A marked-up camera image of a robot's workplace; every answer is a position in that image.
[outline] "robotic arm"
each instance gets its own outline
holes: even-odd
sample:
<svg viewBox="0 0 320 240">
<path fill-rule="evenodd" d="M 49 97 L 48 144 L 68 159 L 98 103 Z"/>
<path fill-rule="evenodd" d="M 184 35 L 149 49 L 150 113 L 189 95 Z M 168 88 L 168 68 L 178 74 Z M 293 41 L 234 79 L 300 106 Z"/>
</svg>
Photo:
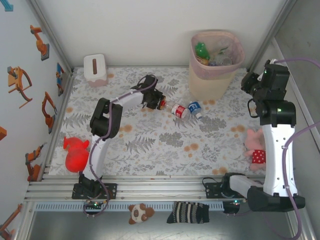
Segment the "robotic arm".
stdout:
<svg viewBox="0 0 320 240">
<path fill-rule="evenodd" d="M 249 103 L 256 104 L 257 116 L 262 126 L 266 148 L 266 175 L 263 185 L 241 173 L 226 173 L 222 178 L 222 192 L 231 196 L 235 192 L 247 198 L 248 205 L 256 212 L 288 212 L 293 210 L 283 174 L 298 209 L 304 208 L 305 199 L 298 196 L 293 172 L 292 143 L 287 148 L 285 166 L 282 153 L 286 141 L 295 133 L 296 108 L 284 100 L 290 73 L 288 68 L 267 61 L 262 75 L 249 72 L 241 82 L 241 89 L 252 96 Z"/>
<path fill-rule="evenodd" d="M 131 88 L 132 90 L 130 92 L 123 96 L 117 97 L 114 100 L 101 98 L 98 101 L 90 121 L 92 133 L 91 163 L 89 160 L 83 173 L 79 177 L 79 183 L 74 185 L 74 192 L 90 198 L 95 198 L 101 193 L 102 188 L 96 176 L 100 179 L 102 178 L 103 165 L 108 146 L 112 138 L 118 134 L 122 113 L 141 104 L 150 109 L 160 109 L 160 102 L 165 100 L 166 97 L 155 88 L 157 82 L 158 80 L 154 75 L 146 75 L 144 82 L 139 82 Z"/>
</svg>

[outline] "wastebasket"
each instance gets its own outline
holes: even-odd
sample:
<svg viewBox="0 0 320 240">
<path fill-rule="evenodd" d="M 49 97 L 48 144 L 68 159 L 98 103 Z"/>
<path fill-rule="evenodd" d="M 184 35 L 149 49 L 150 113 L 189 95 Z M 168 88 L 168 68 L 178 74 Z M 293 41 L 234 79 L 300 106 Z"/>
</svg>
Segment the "wastebasket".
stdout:
<svg viewBox="0 0 320 240">
<path fill-rule="evenodd" d="M 206 66 L 196 59 L 195 46 L 206 45 L 209 53 L 224 50 L 224 54 L 232 59 L 232 65 Z M 226 92 L 234 79 L 237 69 L 245 60 L 244 49 L 238 38 L 227 31 L 205 31 L 194 35 L 191 39 L 189 61 L 189 90 L 198 100 L 218 100 Z"/>
</svg>

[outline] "white tissue box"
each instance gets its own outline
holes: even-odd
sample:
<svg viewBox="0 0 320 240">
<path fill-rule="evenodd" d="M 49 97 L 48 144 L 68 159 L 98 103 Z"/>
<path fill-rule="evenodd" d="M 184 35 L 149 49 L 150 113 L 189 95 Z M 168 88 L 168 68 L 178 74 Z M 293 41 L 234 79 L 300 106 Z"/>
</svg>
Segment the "white tissue box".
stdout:
<svg viewBox="0 0 320 240">
<path fill-rule="evenodd" d="M 91 87 L 100 87 L 108 84 L 105 56 L 94 54 L 83 59 L 84 77 Z"/>
</svg>

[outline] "polka dot fabric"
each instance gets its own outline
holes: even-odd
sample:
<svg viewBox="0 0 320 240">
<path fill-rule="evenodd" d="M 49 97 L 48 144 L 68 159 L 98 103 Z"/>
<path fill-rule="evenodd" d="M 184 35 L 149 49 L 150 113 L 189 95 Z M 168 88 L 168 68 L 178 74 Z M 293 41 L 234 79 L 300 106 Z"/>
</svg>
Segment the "polka dot fabric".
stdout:
<svg viewBox="0 0 320 240">
<path fill-rule="evenodd" d="M 264 150 L 254 150 L 252 154 L 253 164 L 265 164 L 266 163 L 266 151 Z"/>
</svg>

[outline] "pink plush toy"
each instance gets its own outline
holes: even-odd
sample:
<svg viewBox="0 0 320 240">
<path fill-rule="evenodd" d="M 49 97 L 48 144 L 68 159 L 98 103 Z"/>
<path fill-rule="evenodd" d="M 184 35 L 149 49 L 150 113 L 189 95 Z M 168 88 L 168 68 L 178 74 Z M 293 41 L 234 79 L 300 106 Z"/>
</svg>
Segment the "pink plush toy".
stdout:
<svg viewBox="0 0 320 240">
<path fill-rule="evenodd" d="M 244 153 L 246 157 L 252 156 L 252 164 L 250 169 L 257 171 L 258 169 L 266 169 L 266 151 L 265 139 L 262 128 L 257 132 L 252 129 L 247 130 L 247 136 L 244 142 L 245 147 L 248 149 Z"/>
</svg>

